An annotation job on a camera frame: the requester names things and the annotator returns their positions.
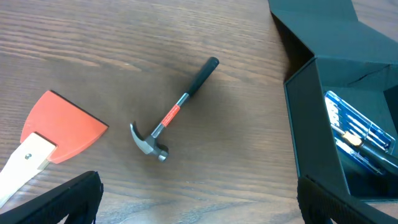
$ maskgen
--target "white handle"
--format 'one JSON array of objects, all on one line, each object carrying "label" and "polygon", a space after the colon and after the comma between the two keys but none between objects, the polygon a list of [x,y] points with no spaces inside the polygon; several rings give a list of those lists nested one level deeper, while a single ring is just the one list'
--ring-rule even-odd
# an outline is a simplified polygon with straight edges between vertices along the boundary
[{"label": "white handle", "polygon": [[11,154],[0,172],[0,208],[49,164],[47,158],[55,148],[56,145],[32,133]]}]

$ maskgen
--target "hammer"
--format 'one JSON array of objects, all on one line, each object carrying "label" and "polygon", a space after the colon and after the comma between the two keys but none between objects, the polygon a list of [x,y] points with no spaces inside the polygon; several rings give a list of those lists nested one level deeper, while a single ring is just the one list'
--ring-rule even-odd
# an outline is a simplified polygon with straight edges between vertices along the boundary
[{"label": "hammer", "polygon": [[196,78],[191,84],[191,87],[186,91],[173,108],[167,113],[160,124],[154,129],[150,136],[145,139],[139,134],[136,122],[130,124],[132,138],[136,142],[137,146],[147,155],[153,155],[158,158],[160,162],[164,162],[169,155],[169,149],[163,144],[156,143],[156,138],[161,134],[161,132],[167,127],[167,125],[173,120],[174,116],[178,113],[181,106],[188,101],[193,94],[198,91],[205,80],[210,76],[210,74],[216,69],[220,62],[215,57],[210,57],[206,64],[198,72]]}]

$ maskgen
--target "open box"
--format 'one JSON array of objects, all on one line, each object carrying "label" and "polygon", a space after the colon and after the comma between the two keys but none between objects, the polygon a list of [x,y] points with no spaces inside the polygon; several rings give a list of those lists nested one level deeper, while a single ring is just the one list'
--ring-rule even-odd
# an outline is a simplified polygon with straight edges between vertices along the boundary
[{"label": "open box", "polygon": [[324,97],[333,91],[398,140],[398,43],[359,22],[351,0],[269,4],[312,54],[285,82],[298,176],[362,200],[398,200],[398,177],[369,175],[337,150]]}]

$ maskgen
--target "orange scraper blade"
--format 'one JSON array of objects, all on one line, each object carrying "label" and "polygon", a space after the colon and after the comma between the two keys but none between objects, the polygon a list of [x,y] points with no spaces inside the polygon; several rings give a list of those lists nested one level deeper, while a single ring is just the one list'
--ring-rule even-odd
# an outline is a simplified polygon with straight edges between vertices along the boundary
[{"label": "orange scraper blade", "polygon": [[21,143],[37,133],[57,145],[47,158],[63,162],[93,144],[108,126],[52,91],[46,91],[30,111]]}]

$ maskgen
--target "spatula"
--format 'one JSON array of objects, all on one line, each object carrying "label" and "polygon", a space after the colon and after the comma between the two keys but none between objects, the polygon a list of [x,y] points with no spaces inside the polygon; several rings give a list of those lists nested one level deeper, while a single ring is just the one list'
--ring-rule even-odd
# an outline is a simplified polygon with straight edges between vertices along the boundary
[{"label": "spatula", "polygon": [[46,91],[26,119],[21,145],[0,172],[0,208],[49,162],[58,164],[79,154],[107,128],[60,95]]}]

